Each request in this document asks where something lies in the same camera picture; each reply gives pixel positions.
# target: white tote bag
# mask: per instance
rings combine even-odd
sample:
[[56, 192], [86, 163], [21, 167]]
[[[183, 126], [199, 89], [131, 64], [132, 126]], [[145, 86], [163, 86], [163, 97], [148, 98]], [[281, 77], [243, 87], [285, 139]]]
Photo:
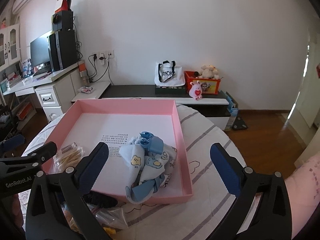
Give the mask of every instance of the white tote bag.
[[181, 66], [176, 62], [165, 61], [157, 63], [155, 69], [155, 84], [161, 87], [179, 87], [186, 83]]

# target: white cloth with cartoon print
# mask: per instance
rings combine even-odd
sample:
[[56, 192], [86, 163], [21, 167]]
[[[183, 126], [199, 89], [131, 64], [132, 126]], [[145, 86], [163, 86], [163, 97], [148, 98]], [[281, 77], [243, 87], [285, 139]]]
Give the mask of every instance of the white cloth with cartoon print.
[[131, 189], [160, 176], [162, 177], [160, 188], [165, 187], [171, 178], [177, 158], [177, 149], [166, 144], [164, 144], [161, 155], [152, 152], [148, 152], [146, 155], [145, 149], [140, 145], [141, 139], [141, 136], [133, 137], [127, 145], [122, 146], [119, 150], [130, 174], [126, 183], [127, 199], [134, 204], [148, 200], [157, 191], [157, 188], [153, 187], [142, 200], [132, 199]]

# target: black bag handle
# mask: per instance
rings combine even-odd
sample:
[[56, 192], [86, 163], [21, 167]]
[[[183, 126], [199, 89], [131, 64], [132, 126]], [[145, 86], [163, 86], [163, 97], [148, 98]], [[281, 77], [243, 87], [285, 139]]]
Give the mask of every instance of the black bag handle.
[[173, 78], [175, 66], [176, 66], [176, 62], [175, 62], [175, 61], [172, 61], [172, 75], [171, 75], [171, 77], [167, 78], [167, 79], [164, 80], [164, 81], [161, 81], [161, 75], [160, 75], [161, 64], [158, 65], [158, 76], [159, 76], [159, 81], [160, 81], [161, 83], [164, 83], [164, 82], [166, 82], [167, 80]]

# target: monitor screen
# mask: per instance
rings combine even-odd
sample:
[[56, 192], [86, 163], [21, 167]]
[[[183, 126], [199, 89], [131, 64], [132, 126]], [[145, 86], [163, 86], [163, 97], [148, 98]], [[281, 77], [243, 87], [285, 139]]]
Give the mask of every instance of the monitor screen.
[[32, 67], [36, 67], [50, 61], [47, 41], [47, 37], [50, 33], [51, 31], [43, 34], [30, 43]]

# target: tablecloth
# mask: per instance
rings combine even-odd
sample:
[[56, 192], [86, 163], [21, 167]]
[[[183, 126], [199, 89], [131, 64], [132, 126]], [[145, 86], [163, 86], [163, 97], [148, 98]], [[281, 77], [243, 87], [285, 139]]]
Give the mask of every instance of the tablecloth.
[[[209, 155], [212, 144], [219, 142], [226, 151], [245, 166], [239, 150], [229, 137], [198, 111], [177, 105], [194, 196], [183, 204], [124, 204], [129, 228], [117, 232], [117, 240], [141, 239], [206, 239], [231, 207], [235, 196], [224, 186]], [[61, 120], [48, 124], [29, 144], [23, 156], [42, 146]], [[24, 219], [29, 191], [19, 194]], [[250, 212], [239, 232], [247, 229], [257, 207], [253, 201]]]

